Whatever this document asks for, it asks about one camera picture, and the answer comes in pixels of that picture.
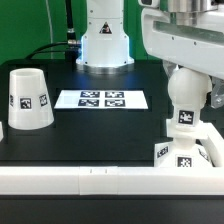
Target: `white plastic casing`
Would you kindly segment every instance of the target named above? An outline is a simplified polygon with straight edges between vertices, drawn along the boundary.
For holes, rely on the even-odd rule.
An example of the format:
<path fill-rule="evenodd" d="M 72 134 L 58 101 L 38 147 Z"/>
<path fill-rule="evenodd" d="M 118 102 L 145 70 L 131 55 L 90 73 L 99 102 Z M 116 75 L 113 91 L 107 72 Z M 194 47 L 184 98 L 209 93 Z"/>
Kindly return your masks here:
<path fill-rule="evenodd" d="M 224 195 L 223 168 L 0 167 L 0 179 L 0 195 Z"/>
<path fill-rule="evenodd" d="M 214 165 L 224 167 L 224 139 L 211 123 L 205 125 L 208 138 L 200 141 L 207 149 Z"/>
<path fill-rule="evenodd" d="M 192 147 L 189 147 L 188 139 L 174 139 L 173 142 L 161 143 L 155 145 L 155 167 L 188 167 L 189 169 L 211 167 L 211 159 L 205 151 L 204 147 L 195 144 L 193 141 Z M 163 150 L 167 150 L 165 155 L 162 155 Z"/>
<path fill-rule="evenodd" d="M 186 68 L 224 79 L 224 45 L 199 38 L 160 31 L 155 21 L 170 23 L 170 15 L 157 9 L 142 11 L 142 35 L 149 55 L 173 62 Z M 224 13 L 211 11 L 199 13 L 194 28 L 224 32 Z"/>
<path fill-rule="evenodd" d="M 123 30 L 123 8 L 123 0 L 87 0 L 87 31 L 82 37 L 82 55 L 76 61 L 78 69 L 134 63 L 129 57 L 129 37 Z"/>
<path fill-rule="evenodd" d="M 176 129 L 195 131 L 199 125 L 201 109 L 206 103 L 207 93 L 211 90 L 212 83 L 208 75 L 187 68 L 174 72 L 168 83 L 168 93 L 174 106 L 172 123 Z M 194 113 L 191 125 L 178 122 L 180 111 Z"/>

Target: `white cup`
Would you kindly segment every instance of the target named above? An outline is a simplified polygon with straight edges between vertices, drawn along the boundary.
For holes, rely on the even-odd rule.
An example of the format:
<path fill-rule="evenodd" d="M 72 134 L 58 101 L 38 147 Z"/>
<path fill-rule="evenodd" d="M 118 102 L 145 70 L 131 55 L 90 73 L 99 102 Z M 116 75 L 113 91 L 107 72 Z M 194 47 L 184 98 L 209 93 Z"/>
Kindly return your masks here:
<path fill-rule="evenodd" d="M 33 130 L 54 121 L 43 71 L 24 68 L 10 72 L 9 118 L 11 127 Z"/>

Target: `printed marker sheet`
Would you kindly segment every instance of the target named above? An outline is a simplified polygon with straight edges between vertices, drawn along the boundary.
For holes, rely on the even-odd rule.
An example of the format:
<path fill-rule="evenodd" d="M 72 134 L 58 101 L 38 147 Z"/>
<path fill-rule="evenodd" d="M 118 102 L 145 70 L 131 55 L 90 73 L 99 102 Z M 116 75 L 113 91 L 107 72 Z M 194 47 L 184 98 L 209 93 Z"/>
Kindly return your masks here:
<path fill-rule="evenodd" d="M 143 91 L 62 90 L 55 109 L 148 109 Z"/>

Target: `black cable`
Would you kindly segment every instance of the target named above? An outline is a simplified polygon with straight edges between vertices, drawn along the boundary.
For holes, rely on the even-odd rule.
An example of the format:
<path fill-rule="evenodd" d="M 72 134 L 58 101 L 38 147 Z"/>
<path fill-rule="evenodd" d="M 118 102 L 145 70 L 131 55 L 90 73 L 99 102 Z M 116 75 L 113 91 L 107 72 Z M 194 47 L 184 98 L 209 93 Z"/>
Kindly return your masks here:
<path fill-rule="evenodd" d="M 42 51 L 42 50 L 47 49 L 47 48 L 50 48 L 50 47 L 55 47 L 55 46 L 60 46 L 60 45 L 67 45 L 67 44 L 68 43 L 66 41 L 56 42 L 56 43 L 47 44 L 47 45 L 44 45 L 42 47 L 39 47 L 35 51 Z"/>
<path fill-rule="evenodd" d="M 76 40 L 76 33 L 73 25 L 73 16 L 72 16 L 72 2 L 71 0 L 65 0 L 66 6 L 66 18 L 67 18 L 67 39 L 69 45 L 73 45 L 73 42 Z"/>
<path fill-rule="evenodd" d="M 55 47 L 55 46 L 60 46 L 60 45 L 67 45 L 67 42 L 57 42 L 57 43 L 47 44 L 47 45 L 44 45 L 42 47 L 39 47 L 35 51 L 33 51 L 31 54 L 27 55 L 25 57 L 25 59 L 31 59 L 35 52 L 40 52 L 44 49 Z"/>
<path fill-rule="evenodd" d="M 67 50 L 55 50 L 55 51 L 34 51 L 32 54 L 29 54 L 25 59 L 32 59 L 36 54 L 45 54 L 45 53 L 65 53 Z"/>

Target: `table surface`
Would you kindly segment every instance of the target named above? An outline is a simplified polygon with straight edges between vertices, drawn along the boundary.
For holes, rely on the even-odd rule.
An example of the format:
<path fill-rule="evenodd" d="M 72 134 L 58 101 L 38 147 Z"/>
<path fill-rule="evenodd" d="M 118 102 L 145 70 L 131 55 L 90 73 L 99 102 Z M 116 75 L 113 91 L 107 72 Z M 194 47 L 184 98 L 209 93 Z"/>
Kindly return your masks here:
<path fill-rule="evenodd" d="M 143 90 L 149 109 L 53 109 L 52 125 L 32 131 L 13 129 L 7 122 L 9 72 L 25 67 L 44 71 L 52 108 L 61 90 Z M 14 60 L 0 66 L 0 80 L 5 136 L 0 143 L 1 166 L 153 166 L 154 144 L 170 140 L 165 119 L 172 117 L 173 107 L 161 61 L 137 61 L 133 71 L 94 75 L 77 71 L 64 60 Z M 223 108 L 206 106 L 201 119 L 212 122 L 224 136 Z M 223 223 L 223 199 L 1 196 L 0 223 Z"/>

